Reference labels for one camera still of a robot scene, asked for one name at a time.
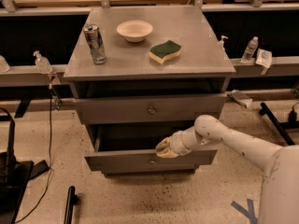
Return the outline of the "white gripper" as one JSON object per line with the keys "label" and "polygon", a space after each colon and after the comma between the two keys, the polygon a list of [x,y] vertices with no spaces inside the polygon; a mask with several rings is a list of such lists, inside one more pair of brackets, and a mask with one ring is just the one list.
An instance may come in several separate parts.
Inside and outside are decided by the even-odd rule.
{"label": "white gripper", "polygon": [[183,142],[183,131],[173,133],[171,137],[166,137],[157,146],[158,151],[163,150],[170,145],[171,150],[157,152],[157,156],[164,159],[173,159],[177,156],[185,156],[191,151]]}

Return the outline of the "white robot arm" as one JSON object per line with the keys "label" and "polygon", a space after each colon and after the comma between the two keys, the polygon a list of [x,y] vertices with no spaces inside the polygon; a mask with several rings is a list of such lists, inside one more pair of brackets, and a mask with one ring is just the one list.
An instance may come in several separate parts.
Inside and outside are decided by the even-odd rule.
{"label": "white robot arm", "polygon": [[299,224],[299,146],[282,147],[233,130],[210,115],[156,146],[161,158],[185,156],[219,141],[263,171],[258,224]]}

